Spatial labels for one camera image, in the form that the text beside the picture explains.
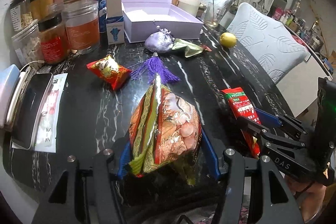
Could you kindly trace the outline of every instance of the red candy wrapper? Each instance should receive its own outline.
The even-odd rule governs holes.
[[[229,105],[236,118],[238,118],[239,116],[243,116],[261,124],[253,105],[251,104],[249,98],[247,98],[247,96],[245,95],[245,92],[242,88],[226,89],[222,90],[222,92],[225,93],[225,97],[228,100]],[[247,145],[251,150],[252,155],[254,157],[257,157],[260,153],[259,145],[256,143],[257,139],[247,132],[242,132],[247,142]]]
[[[86,67],[99,78],[110,83],[113,90],[120,88],[131,73],[131,70],[120,66],[111,55],[91,62],[87,64]]]

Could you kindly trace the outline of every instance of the yellow fruit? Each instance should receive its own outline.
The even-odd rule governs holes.
[[[232,48],[232,47],[234,47],[236,45],[237,38],[235,37],[234,34],[232,34],[230,32],[225,32],[225,33],[221,34],[219,42],[224,47]]]

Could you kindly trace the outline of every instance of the smartphone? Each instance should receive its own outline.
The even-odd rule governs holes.
[[[12,131],[12,142],[25,150],[34,145],[38,122],[52,81],[52,73],[40,73],[33,75],[28,83]]]

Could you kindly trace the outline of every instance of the desk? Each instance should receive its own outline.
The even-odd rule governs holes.
[[[272,114],[292,113],[273,81],[245,47],[238,42],[234,48],[224,49],[218,42],[220,34],[224,32],[223,28],[210,31],[204,27],[203,30],[200,39],[193,42],[207,45],[212,52],[204,52],[188,59],[183,55],[161,55],[169,70],[181,78],[180,82],[169,84],[169,88],[195,105],[203,129],[214,149],[223,151],[225,146],[232,146],[246,155],[248,149],[242,134],[231,130],[225,123],[227,104],[220,90],[240,86],[256,107]],[[148,88],[148,79],[143,76],[142,79],[128,81],[116,92],[111,90],[109,84],[85,66],[105,57],[106,54],[111,54],[125,67],[142,62],[152,55],[144,49],[143,43],[126,42],[109,46],[107,49],[98,48],[87,55],[72,55],[63,63],[54,66],[51,70],[54,74],[68,73],[59,108],[57,153],[11,149],[10,136],[7,135],[3,149],[3,165],[15,180],[36,191],[45,191],[69,155],[76,156],[80,169],[83,170],[90,169],[92,157],[100,150],[108,147],[115,151],[123,149],[120,140],[128,137],[130,117]],[[217,183],[208,174],[202,152],[196,164],[196,171],[196,186],[207,186],[214,195],[218,195],[220,192]],[[165,172],[172,174],[172,170],[162,168],[162,171],[158,172],[162,180],[156,187],[151,185],[157,178],[151,176],[137,181],[136,184],[141,183],[141,187],[136,189],[132,187],[132,181],[126,181],[123,184],[124,191],[121,191],[125,203],[136,205],[173,200],[182,193],[196,190],[188,187],[176,175],[169,181],[164,180],[165,176],[162,174]],[[143,190],[140,196],[136,192],[139,188]]]

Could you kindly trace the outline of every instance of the red label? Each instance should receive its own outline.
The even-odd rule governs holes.
[[[41,42],[41,49],[47,63],[58,62],[64,56],[64,49],[60,37]]]

